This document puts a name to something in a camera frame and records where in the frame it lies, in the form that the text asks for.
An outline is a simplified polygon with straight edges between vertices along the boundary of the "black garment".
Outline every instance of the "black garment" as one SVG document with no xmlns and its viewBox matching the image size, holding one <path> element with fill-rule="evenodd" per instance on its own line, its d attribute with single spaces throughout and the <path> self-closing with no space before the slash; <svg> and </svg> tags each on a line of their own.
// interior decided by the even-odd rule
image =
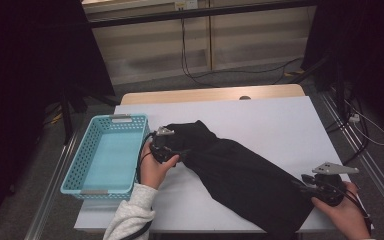
<svg viewBox="0 0 384 240">
<path fill-rule="evenodd" d="M 217 138 L 201 121 L 166 127 L 176 133 L 175 150 L 191 149 L 185 166 L 219 203 L 275 239 L 290 239 L 307 219 L 313 204 L 289 173 L 233 140 Z"/>
</svg>

